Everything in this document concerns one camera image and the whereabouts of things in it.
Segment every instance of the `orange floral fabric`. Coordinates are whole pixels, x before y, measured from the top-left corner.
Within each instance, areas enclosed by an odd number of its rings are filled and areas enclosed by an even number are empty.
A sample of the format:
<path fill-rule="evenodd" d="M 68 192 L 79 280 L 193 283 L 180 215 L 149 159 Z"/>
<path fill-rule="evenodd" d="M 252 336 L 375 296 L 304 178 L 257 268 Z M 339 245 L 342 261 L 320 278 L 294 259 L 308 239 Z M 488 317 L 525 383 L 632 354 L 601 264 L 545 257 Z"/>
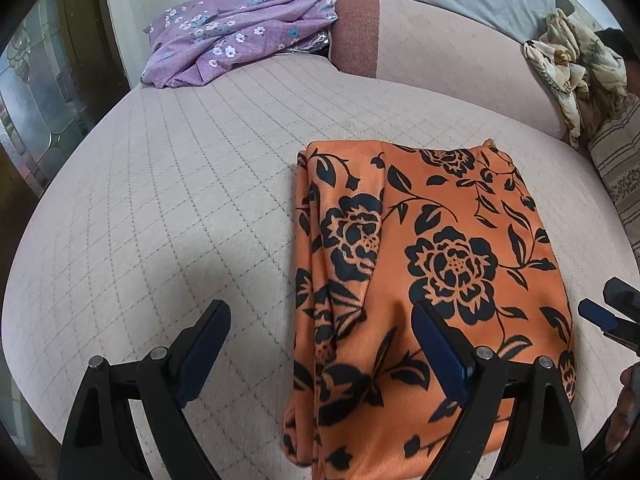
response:
<path fill-rule="evenodd" d="M 423 475 L 460 412 L 410 325 L 427 299 L 474 346 L 547 355 L 575 388 L 572 315 L 535 200 L 492 141 L 313 142 L 296 171 L 290 460 L 314 480 Z M 503 401 L 486 452 L 504 438 Z"/>

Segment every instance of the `striped pillow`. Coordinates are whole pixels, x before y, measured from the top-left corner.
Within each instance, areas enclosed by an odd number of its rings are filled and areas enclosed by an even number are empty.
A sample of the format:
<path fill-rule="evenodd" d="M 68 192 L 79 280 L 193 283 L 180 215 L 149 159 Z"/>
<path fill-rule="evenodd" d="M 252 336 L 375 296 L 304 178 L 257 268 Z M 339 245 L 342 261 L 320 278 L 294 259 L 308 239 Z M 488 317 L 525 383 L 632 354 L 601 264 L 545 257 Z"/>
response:
<path fill-rule="evenodd" d="M 640 267 L 640 99 L 629 94 L 589 143 Z"/>

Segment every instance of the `metal screw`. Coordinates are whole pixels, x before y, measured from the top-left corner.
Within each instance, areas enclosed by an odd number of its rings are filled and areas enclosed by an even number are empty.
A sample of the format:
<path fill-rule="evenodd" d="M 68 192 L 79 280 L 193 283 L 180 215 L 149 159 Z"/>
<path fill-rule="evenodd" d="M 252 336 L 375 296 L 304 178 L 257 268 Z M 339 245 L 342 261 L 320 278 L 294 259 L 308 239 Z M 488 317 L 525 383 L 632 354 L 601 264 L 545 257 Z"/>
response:
<path fill-rule="evenodd" d="M 479 346 L 476 348 L 476 355 L 484 360 L 489 360 L 494 356 L 494 351 L 491 350 L 488 346 Z"/>
<path fill-rule="evenodd" d="M 554 367 L 554 362 L 546 355 L 540 356 L 538 362 L 540 363 L 540 366 L 546 368 L 547 370 Z"/>
<path fill-rule="evenodd" d="M 168 353 L 169 351 L 164 346 L 157 346 L 151 351 L 149 355 L 151 356 L 153 361 L 161 361 L 167 356 Z"/>
<path fill-rule="evenodd" d="M 97 370 L 102 366 L 103 362 L 104 362 L 104 357 L 102 357 L 101 355 L 94 355 L 91 359 L 89 359 L 89 368 L 92 368 L 93 370 Z"/>

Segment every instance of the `purple cloth with white flowers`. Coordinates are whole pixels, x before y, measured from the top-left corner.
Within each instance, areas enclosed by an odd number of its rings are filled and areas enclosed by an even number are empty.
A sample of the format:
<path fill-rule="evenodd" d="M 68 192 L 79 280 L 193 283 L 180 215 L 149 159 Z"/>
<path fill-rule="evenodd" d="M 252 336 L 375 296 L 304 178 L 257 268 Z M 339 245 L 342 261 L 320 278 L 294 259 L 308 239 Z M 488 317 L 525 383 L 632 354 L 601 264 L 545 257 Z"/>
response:
<path fill-rule="evenodd" d="M 332 0 L 193 0 L 145 29 L 152 54 L 140 81 L 203 86 L 236 64 L 303 41 L 338 16 Z"/>

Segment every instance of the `crumpled beige cloth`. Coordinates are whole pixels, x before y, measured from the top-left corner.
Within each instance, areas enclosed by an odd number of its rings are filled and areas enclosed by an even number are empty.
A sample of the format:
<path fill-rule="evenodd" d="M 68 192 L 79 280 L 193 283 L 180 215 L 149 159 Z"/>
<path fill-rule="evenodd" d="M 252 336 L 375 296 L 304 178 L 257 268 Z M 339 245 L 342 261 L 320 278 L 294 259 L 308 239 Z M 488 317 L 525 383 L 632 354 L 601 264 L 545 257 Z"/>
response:
<path fill-rule="evenodd" d="M 574 148 L 580 134 L 588 140 L 626 98 L 624 60 L 562 9 L 546 17 L 539 40 L 525 42 L 524 56 L 558 99 Z"/>

